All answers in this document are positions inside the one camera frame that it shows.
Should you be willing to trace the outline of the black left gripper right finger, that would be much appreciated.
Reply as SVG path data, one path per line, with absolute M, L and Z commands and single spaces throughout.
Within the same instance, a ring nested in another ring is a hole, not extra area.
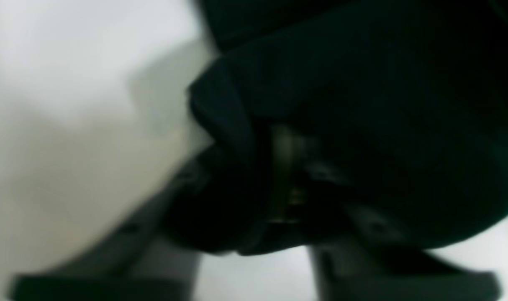
M 271 139 L 271 224 L 308 244 L 321 301 L 500 299 L 495 273 L 457 267 L 411 244 L 304 137 L 277 125 Z

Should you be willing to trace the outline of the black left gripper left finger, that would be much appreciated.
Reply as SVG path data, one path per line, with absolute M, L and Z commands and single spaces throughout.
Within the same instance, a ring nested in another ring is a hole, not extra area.
M 216 167 L 193 159 L 157 193 L 82 253 L 42 272 L 15 276 L 12 301 L 189 301 L 202 254 L 170 241 L 172 204 L 197 196 Z

